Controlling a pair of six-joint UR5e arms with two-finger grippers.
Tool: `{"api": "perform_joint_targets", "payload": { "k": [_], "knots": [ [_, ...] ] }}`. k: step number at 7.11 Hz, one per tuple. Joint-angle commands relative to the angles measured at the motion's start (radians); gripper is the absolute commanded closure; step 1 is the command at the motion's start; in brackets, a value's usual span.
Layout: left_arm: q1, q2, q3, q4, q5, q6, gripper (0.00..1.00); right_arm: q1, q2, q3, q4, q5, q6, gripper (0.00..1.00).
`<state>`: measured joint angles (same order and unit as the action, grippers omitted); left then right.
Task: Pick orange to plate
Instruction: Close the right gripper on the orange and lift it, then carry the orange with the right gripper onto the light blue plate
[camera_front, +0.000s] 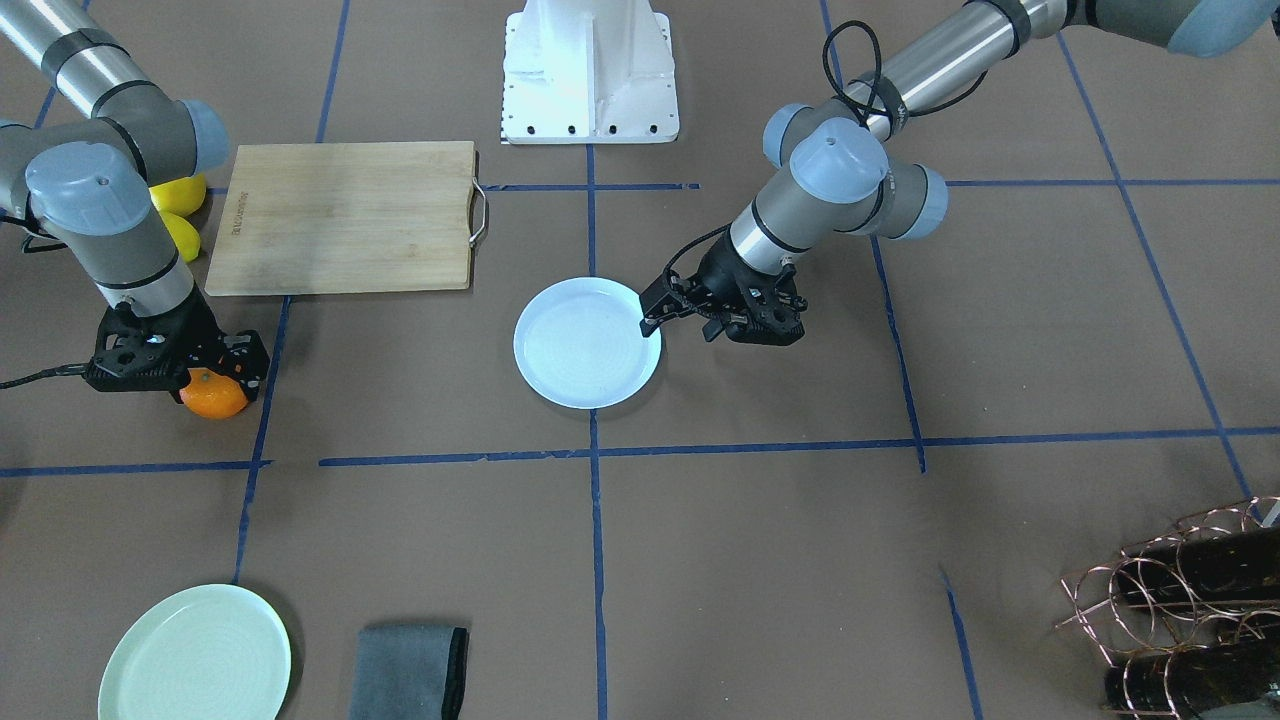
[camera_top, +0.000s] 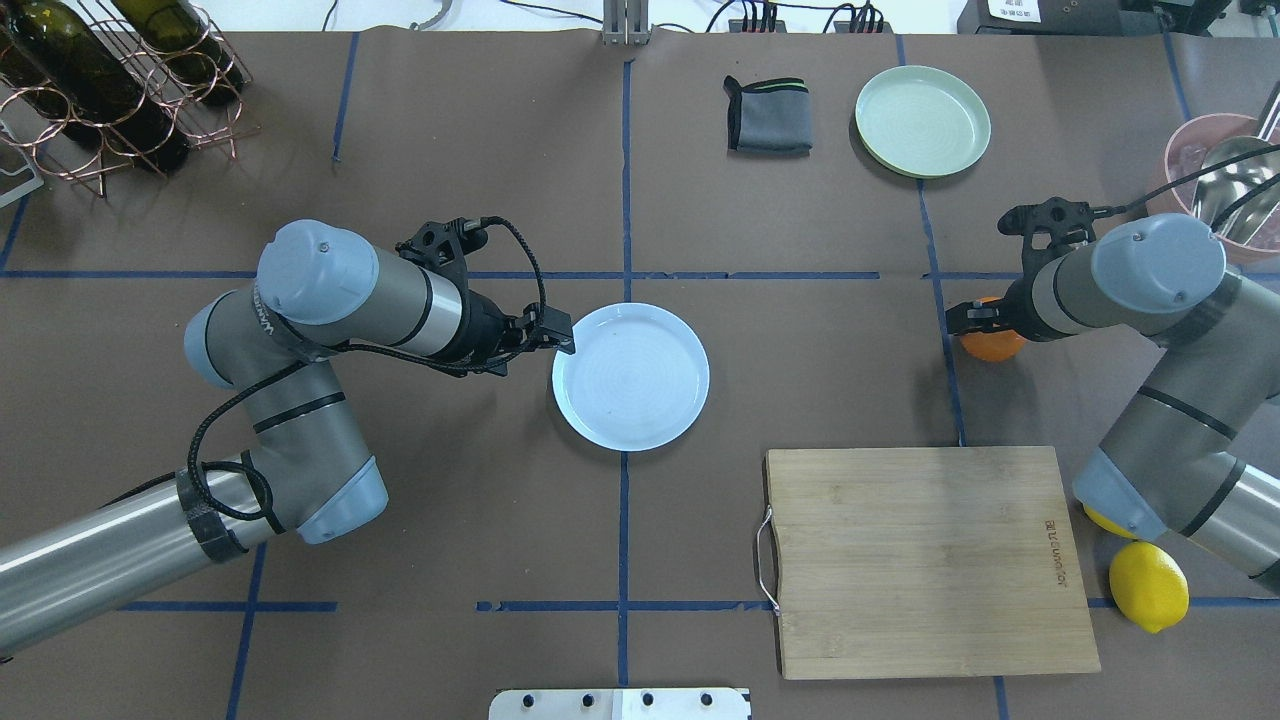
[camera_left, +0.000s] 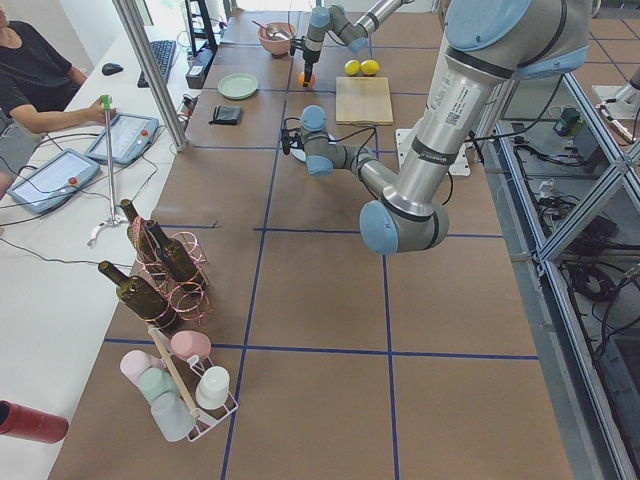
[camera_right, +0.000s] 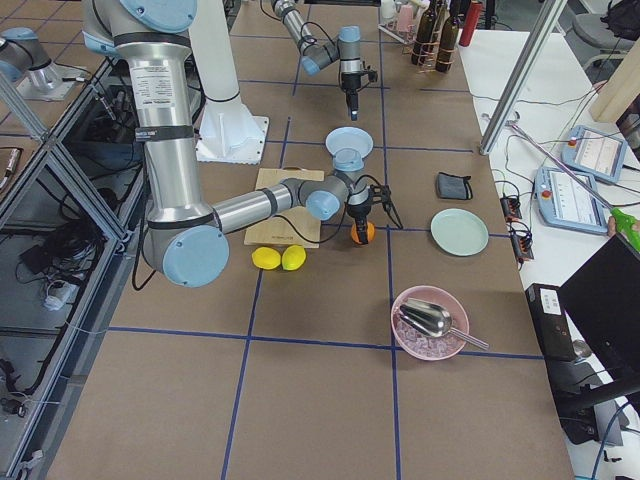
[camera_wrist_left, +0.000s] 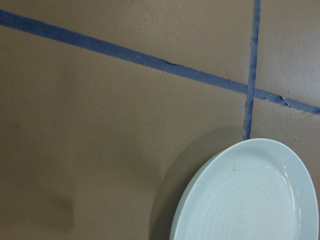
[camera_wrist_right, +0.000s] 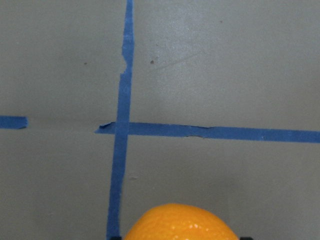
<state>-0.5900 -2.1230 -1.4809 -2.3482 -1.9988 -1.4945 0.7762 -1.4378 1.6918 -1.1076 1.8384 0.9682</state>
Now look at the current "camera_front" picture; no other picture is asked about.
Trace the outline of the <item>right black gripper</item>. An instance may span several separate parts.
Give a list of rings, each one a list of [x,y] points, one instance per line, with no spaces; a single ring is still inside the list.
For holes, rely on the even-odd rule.
[[[177,396],[189,383],[192,368],[230,377],[252,404],[268,378],[270,357],[257,332],[221,331],[204,296],[189,296],[156,316],[140,316],[122,301],[102,315],[84,378],[100,392]]]

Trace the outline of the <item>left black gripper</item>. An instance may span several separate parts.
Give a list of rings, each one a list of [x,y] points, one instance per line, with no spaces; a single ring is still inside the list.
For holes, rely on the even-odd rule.
[[[675,264],[705,238],[687,243],[664,266],[664,278],[640,292],[643,319],[639,329],[652,337],[667,322],[699,315],[705,342],[719,338],[767,346],[790,346],[805,334],[801,313],[806,300],[797,293],[795,265],[785,263],[771,275],[748,265],[728,237],[718,237],[701,258],[698,270],[681,277]]]

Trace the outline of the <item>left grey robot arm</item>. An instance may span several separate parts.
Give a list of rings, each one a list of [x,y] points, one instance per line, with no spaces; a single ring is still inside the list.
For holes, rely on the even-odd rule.
[[[874,51],[874,67],[832,82],[819,106],[781,108],[763,151],[776,173],[726,227],[687,277],[672,265],[640,295],[643,337],[698,315],[707,341],[787,346],[804,334],[806,300],[796,260],[833,233],[915,240],[948,208],[941,176],[893,160],[884,142],[913,119],[952,106],[987,72],[1030,41],[1089,26],[1187,56],[1212,58],[1239,46],[1275,1],[966,1],[901,53]]]

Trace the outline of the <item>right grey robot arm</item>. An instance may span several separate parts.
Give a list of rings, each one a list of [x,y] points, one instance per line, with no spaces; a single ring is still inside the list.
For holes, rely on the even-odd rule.
[[[155,184],[221,165],[230,142],[205,102],[168,97],[77,1],[5,1],[3,33],[83,115],[3,122],[3,218],[69,249],[106,302],[84,363],[36,372],[101,392],[182,401],[202,373],[255,401],[270,357],[224,332],[154,206]]]

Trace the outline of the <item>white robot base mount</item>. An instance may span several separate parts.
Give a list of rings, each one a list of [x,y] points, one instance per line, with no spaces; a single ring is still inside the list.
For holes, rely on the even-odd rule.
[[[672,28],[649,1],[527,1],[503,38],[502,142],[677,140]]]

